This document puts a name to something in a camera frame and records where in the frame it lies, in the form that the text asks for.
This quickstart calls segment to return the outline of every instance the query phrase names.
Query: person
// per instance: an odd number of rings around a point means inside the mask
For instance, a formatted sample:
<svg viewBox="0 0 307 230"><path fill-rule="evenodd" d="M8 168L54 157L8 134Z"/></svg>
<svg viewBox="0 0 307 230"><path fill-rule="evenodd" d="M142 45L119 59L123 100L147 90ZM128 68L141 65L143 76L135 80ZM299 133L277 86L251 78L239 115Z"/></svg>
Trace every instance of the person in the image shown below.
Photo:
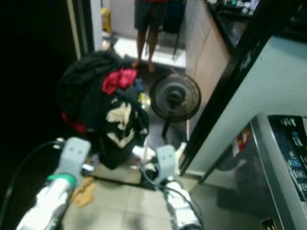
<svg viewBox="0 0 307 230"><path fill-rule="evenodd" d="M149 58L148 70L155 71L152 62L154 50L158 41L158 32L163 26L164 17L167 9L168 0L135 0L134 27L138 30L137 49L138 59L132 64L133 68L141 64L142 52L148 32Z"/></svg>

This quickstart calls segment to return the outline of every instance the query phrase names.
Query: countertop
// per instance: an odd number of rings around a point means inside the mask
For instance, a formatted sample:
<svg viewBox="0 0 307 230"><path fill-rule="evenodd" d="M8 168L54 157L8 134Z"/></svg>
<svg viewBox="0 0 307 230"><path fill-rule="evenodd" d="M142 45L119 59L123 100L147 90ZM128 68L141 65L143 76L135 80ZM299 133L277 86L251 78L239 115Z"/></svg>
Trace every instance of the countertop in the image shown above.
<svg viewBox="0 0 307 230"><path fill-rule="evenodd" d="M216 11L215 4L208 3L206 0L204 2L225 41L228 51L232 54L246 29L249 19L219 14Z"/></svg>

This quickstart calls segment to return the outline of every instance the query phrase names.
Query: white floor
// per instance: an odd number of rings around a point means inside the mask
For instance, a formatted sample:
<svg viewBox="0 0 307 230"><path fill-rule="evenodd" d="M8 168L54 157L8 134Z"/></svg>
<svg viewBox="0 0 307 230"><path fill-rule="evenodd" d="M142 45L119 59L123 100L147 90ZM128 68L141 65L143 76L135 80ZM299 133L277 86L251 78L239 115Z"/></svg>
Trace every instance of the white floor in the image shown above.
<svg viewBox="0 0 307 230"><path fill-rule="evenodd" d="M190 191L196 180L181 178ZM64 230L171 230L162 193L137 187L96 182L94 200L86 207L71 204Z"/></svg>
<svg viewBox="0 0 307 230"><path fill-rule="evenodd" d="M142 60L148 59L148 54L145 55L145 48L146 48L146 44L144 46ZM129 55L132 58L137 58L138 56L137 48L136 48L136 40L121 37L116 42L114 49L122 58L125 55ZM172 59L173 52L174 52L173 48L157 45L156 50L153 54L153 62L185 68L186 67L186 51L183 49L178 49L174 60Z"/></svg>

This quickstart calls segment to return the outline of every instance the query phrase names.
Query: dark background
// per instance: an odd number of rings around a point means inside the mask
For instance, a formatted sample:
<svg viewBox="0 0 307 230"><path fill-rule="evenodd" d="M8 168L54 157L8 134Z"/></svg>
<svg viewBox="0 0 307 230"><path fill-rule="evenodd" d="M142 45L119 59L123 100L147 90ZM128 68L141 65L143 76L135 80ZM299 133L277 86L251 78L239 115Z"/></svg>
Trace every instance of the dark background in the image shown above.
<svg viewBox="0 0 307 230"><path fill-rule="evenodd" d="M0 4L0 204L18 163L36 145L61 135L56 85L76 60L65 0ZM37 153L21 170L4 228L15 229L31 199L56 168L54 150Z"/></svg>

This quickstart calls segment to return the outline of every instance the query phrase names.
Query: gray shorts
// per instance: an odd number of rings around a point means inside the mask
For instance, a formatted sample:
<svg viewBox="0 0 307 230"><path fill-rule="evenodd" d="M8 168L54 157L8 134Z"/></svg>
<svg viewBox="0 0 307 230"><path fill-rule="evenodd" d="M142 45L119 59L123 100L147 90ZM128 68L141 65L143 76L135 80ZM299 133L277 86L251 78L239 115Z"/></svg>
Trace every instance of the gray shorts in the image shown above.
<svg viewBox="0 0 307 230"><path fill-rule="evenodd" d="M139 31L162 29L167 9L167 1L149 2L135 0L134 27Z"/></svg>

